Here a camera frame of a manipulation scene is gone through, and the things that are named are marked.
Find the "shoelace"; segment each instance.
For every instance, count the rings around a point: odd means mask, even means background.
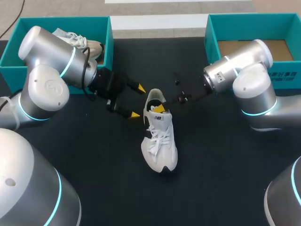
[[[168,145],[170,144],[170,133],[169,133],[169,127],[166,131],[161,131],[159,129],[155,129],[154,126],[149,126],[147,131],[150,131],[152,138],[151,142],[155,142],[155,144],[150,145],[148,147],[148,152],[153,155],[153,159],[156,162],[157,161],[157,154],[160,150],[162,145]]]
[[[86,48],[87,47],[87,39],[81,35],[77,35],[73,32],[68,32],[67,35],[72,35],[70,40],[76,40],[74,46],[77,48]]]

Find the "shoe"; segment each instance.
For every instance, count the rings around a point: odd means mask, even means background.
[[[70,45],[80,49],[84,50],[86,47],[90,47],[90,57],[89,59],[97,59],[102,51],[103,51],[103,44],[101,44],[98,41],[92,41],[92,40],[87,40],[85,37],[81,35],[77,35],[76,33],[73,32],[65,32],[60,28],[57,28],[53,34],[64,40],[65,42],[69,43]]]
[[[178,151],[174,142],[174,127],[169,110],[156,112],[165,98],[159,89],[152,89],[143,111],[146,134],[141,144],[147,164],[158,173],[172,172],[178,163]]]

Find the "wire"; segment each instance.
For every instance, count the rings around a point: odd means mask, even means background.
[[[86,57],[86,60],[85,60],[85,63],[84,63],[84,69],[83,69],[83,74],[81,76],[81,89],[84,91],[86,97],[91,100],[91,101],[95,101],[95,96],[90,96],[86,90],[85,90],[85,75],[86,75],[86,70],[87,70],[87,65],[88,65],[88,60],[89,60],[89,57],[90,57],[90,47],[86,47],[84,50],[83,50],[83,53],[85,53],[85,51],[88,50],[88,53],[87,53],[87,57]]]
[[[9,96],[9,99],[12,99],[14,96],[16,96],[19,92],[21,92],[23,89],[18,89],[16,92],[14,92],[12,95]],[[0,112],[2,108],[8,103],[8,101],[4,101],[0,106]]]
[[[23,11],[24,4],[25,4],[25,0],[23,0],[23,4],[22,4],[22,7],[21,7],[21,10],[20,10],[19,15],[18,15],[17,18],[14,20],[14,22],[8,27],[8,29],[6,29],[6,31],[5,31],[2,35],[0,35],[0,38],[2,38],[2,37],[5,35],[5,33],[8,32],[8,30],[9,30],[9,29],[14,25],[14,23],[19,19],[20,15],[21,15],[21,13],[22,13],[22,11]]]

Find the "black table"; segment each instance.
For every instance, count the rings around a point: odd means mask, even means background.
[[[146,90],[177,94],[174,72],[192,93],[206,66],[203,38],[115,40],[114,70]],[[0,42],[3,50],[6,42]],[[0,78],[0,96],[9,95]],[[290,95],[293,91],[282,91]],[[127,90],[125,104],[142,114],[145,96]],[[19,133],[74,186],[83,226],[266,226],[265,189],[297,159],[300,130],[258,133],[249,128],[232,92],[172,109],[179,161],[159,176],[145,163],[143,119],[125,120],[105,101],[72,95],[38,128]]]

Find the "teal box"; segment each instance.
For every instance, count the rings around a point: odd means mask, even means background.
[[[293,61],[274,61],[268,70],[274,88],[301,88],[301,20],[295,13],[208,16],[205,49],[210,64],[221,59],[218,41],[285,40]]]
[[[27,32],[33,26],[40,26],[49,32],[61,28],[67,32],[74,32],[86,37],[88,40],[96,40],[105,44],[103,65],[98,69],[106,67],[112,70],[114,39],[111,28],[110,17],[29,17],[20,18],[17,21],[10,40],[0,60],[0,72],[2,73],[10,90],[15,92],[23,88],[27,75],[27,66],[18,56],[19,47]],[[83,93],[75,87],[69,87],[71,94]]]

